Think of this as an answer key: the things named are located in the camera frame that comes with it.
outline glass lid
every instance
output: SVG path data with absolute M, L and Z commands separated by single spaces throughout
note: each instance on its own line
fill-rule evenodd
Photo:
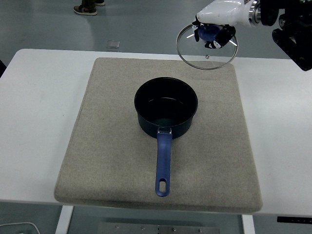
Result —
M 191 24 L 178 34 L 176 49 L 181 59 L 188 65 L 202 70 L 214 70 L 225 66 L 235 58 L 238 50 L 235 36 L 221 48 L 209 45 L 202 38 L 200 35 L 199 41 L 196 42 Z

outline shoe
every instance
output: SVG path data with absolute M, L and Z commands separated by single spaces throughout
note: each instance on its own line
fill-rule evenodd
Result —
M 96 0 L 96 1 L 95 1 L 95 4 L 96 4 L 97 6 L 104 6 L 104 5 L 105 5 L 105 0 Z
M 96 8 L 89 10 L 87 8 L 84 8 L 83 5 L 74 6 L 74 11 L 77 14 L 84 16 L 96 16 L 98 13 Z

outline handle hole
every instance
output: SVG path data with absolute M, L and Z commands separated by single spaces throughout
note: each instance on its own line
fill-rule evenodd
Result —
M 166 181 L 165 180 L 161 180 L 159 183 L 159 191 L 161 191 L 162 193 L 166 192 Z

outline white table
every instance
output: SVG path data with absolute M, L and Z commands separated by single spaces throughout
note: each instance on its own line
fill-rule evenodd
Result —
M 0 78 L 0 201 L 59 204 L 54 186 L 98 57 L 180 60 L 18 51 Z M 312 216 L 312 71 L 287 59 L 235 58 L 232 64 L 262 193 L 258 214 Z

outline metal plate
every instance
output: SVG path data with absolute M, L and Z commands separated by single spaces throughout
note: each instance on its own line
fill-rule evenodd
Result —
M 219 234 L 219 228 L 101 222 L 97 234 Z

